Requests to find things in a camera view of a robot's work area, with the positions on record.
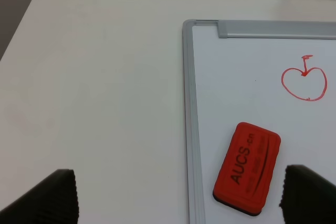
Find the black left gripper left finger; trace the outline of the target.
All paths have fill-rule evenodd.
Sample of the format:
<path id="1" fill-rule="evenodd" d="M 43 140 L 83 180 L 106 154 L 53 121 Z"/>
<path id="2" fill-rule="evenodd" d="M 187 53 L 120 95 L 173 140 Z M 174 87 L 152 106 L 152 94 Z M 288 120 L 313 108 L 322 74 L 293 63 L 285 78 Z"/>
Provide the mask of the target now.
<path id="1" fill-rule="evenodd" d="M 72 169 L 58 169 L 1 210 L 1 223 L 78 223 L 79 202 Z"/>

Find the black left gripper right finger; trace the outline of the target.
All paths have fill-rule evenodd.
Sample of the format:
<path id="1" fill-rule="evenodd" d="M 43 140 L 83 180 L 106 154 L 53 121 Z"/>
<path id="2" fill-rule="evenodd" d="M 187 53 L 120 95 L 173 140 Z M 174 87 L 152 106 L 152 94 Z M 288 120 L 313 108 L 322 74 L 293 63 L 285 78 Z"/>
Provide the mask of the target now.
<path id="1" fill-rule="evenodd" d="M 335 185 L 304 165 L 288 165 L 279 207 L 285 223 L 335 223 Z"/>

